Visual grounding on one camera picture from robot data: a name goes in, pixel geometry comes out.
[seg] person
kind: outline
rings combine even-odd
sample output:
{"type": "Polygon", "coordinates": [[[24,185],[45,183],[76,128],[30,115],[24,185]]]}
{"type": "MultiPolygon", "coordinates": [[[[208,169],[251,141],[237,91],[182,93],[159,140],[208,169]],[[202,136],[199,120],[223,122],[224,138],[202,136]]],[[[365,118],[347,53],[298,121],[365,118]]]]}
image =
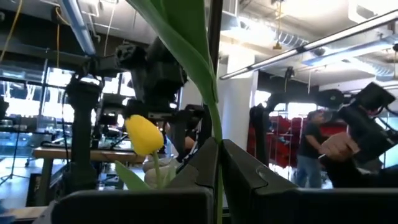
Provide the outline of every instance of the person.
{"type": "Polygon", "coordinates": [[[305,187],[308,183],[311,188],[322,187],[321,164],[319,163],[319,151],[323,136],[320,125],[323,122],[323,113],[320,110],[309,112],[308,124],[303,130],[300,146],[297,151],[297,173],[295,183],[299,187],[305,187]]]}
{"type": "Polygon", "coordinates": [[[329,158],[323,165],[335,188],[398,187],[398,166],[377,173],[361,173],[353,160],[360,150],[348,133],[335,134],[322,144],[320,152],[329,158]]]}

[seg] fluorescent light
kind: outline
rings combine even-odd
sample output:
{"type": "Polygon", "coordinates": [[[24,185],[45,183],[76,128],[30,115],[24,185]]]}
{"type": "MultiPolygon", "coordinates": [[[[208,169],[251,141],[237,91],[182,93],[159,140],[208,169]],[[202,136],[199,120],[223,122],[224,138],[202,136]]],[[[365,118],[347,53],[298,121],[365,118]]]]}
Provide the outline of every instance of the fluorescent light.
{"type": "Polygon", "coordinates": [[[328,55],[321,57],[315,57],[310,60],[303,61],[302,63],[308,66],[322,66],[330,63],[339,62],[344,59],[357,57],[360,55],[370,54],[380,50],[389,49],[392,44],[378,40],[375,42],[361,44],[354,47],[350,47],[344,50],[336,51],[328,55]]]}
{"type": "Polygon", "coordinates": [[[322,38],[320,40],[311,42],[305,46],[306,49],[313,49],[317,47],[321,47],[325,44],[341,40],[347,37],[351,37],[352,35],[355,34],[360,34],[362,32],[366,32],[369,29],[374,29],[375,27],[379,27],[381,25],[384,25],[387,22],[390,21],[396,21],[398,18],[398,10],[391,11],[388,14],[385,14],[383,16],[371,19],[369,21],[366,21],[362,24],[358,24],[354,27],[348,28],[346,30],[343,30],[341,32],[338,32],[336,34],[330,35],[328,37],[322,38]]]}

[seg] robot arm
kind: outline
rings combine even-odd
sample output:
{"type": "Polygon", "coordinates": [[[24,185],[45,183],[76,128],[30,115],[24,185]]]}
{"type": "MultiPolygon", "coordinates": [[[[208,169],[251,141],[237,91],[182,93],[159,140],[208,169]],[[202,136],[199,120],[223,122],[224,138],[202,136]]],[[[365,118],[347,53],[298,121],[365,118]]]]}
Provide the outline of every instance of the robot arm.
{"type": "Polygon", "coordinates": [[[296,94],[296,92],[273,93],[267,100],[266,111],[272,112],[279,103],[306,102],[315,103],[326,108],[339,108],[346,97],[339,90],[325,90],[308,95],[296,94]]]}

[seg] green stem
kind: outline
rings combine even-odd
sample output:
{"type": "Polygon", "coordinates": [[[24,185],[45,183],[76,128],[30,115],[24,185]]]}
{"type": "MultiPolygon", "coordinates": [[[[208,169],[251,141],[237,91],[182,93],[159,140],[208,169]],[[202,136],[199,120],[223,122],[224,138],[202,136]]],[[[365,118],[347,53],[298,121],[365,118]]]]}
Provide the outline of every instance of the green stem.
{"type": "MultiPolygon", "coordinates": [[[[223,130],[221,127],[220,114],[218,112],[217,104],[208,105],[213,123],[214,138],[220,145],[223,140],[223,130]]],[[[217,224],[223,222],[223,173],[221,165],[218,166],[218,188],[217,188],[217,224]]]]}
{"type": "Polygon", "coordinates": [[[223,130],[221,127],[220,114],[218,112],[217,104],[208,105],[208,107],[211,116],[211,122],[213,123],[214,138],[218,144],[221,144],[221,141],[223,140],[223,130]]]}
{"type": "Polygon", "coordinates": [[[157,155],[157,152],[154,152],[154,165],[155,165],[155,173],[156,173],[156,188],[160,189],[162,188],[162,179],[160,176],[160,165],[159,165],[159,156],[157,155]]]}

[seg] light stand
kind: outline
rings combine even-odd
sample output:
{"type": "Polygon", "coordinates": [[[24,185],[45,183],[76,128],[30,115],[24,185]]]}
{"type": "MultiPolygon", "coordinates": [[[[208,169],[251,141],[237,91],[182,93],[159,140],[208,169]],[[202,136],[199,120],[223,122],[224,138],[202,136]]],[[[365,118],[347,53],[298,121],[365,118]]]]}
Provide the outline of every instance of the light stand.
{"type": "Polygon", "coordinates": [[[0,179],[1,179],[0,185],[5,183],[7,180],[12,180],[13,177],[20,177],[20,178],[28,179],[28,177],[24,177],[24,176],[21,176],[21,175],[15,175],[14,174],[15,159],[17,157],[17,150],[18,150],[19,133],[21,131],[21,122],[22,122],[22,116],[19,115],[18,130],[17,130],[17,141],[15,143],[14,155],[12,157],[11,173],[9,175],[4,176],[4,177],[0,177],[0,179]]]}

